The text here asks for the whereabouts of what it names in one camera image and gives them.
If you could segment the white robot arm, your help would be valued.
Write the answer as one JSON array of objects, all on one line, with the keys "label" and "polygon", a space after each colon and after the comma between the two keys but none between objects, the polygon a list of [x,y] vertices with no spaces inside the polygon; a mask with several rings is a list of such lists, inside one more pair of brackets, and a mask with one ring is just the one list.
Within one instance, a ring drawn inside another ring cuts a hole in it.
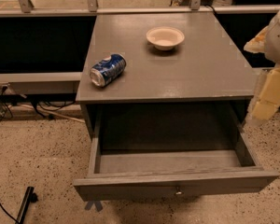
[{"label": "white robot arm", "polygon": [[254,125],[269,120],[280,107],[280,10],[254,38],[248,41],[244,50],[263,53],[275,63],[269,72],[262,71],[256,83],[245,122]]}]

